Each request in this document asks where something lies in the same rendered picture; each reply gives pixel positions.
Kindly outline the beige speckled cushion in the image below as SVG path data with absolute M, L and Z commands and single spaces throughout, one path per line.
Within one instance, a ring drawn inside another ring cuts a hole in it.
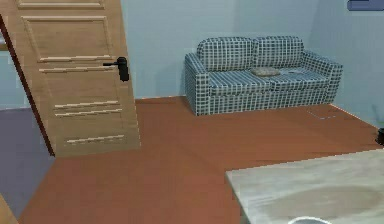
M 267 77 L 279 75 L 280 71 L 273 67 L 255 67 L 251 69 L 251 73 L 256 76 Z

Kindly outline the light wooden furniture corner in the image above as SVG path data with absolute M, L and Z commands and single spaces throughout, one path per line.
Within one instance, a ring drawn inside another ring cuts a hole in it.
M 0 224 L 19 224 L 4 197 L 0 194 Z

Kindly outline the white round dish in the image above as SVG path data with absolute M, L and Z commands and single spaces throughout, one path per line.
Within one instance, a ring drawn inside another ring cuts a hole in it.
M 332 224 L 332 223 L 317 217 L 301 216 L 288 221 L 287 224 Z

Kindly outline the blue white checked sofa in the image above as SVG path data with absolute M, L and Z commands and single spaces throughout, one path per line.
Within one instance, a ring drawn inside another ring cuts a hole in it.
M 255 67 L 279 75 L 261 77 Z M 184 59 L 186 98 L 197 116 L 330 104 L 343 66 L 296 36 L 214 37 Z

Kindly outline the blue framed wall picture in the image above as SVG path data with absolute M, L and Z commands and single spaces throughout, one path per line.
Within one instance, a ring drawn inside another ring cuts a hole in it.
M 349 11 L 384 11 L 384 0 L 348 0 Z

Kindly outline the light wooden room door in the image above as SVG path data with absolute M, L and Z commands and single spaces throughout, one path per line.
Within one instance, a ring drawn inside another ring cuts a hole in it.
M 0 0 L 1 31 L 56 157 L 133 150 L 140 134 L 122 0 Z

